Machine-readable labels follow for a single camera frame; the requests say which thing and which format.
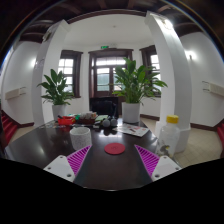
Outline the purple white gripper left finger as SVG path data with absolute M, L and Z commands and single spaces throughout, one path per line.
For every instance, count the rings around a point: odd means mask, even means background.
M 91 146 L 86 146 L 68 156 L 59 155 L 44 170 L 67 181 L 73 182 L 89 152 Z

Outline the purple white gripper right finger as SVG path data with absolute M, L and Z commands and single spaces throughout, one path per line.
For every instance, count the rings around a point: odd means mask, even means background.
M 136 145 L 135 146 L 143 165 L 152 181 L 157 181 L 165 176 L 181 170 L 181 167 L 168 156 L 161 156 Z

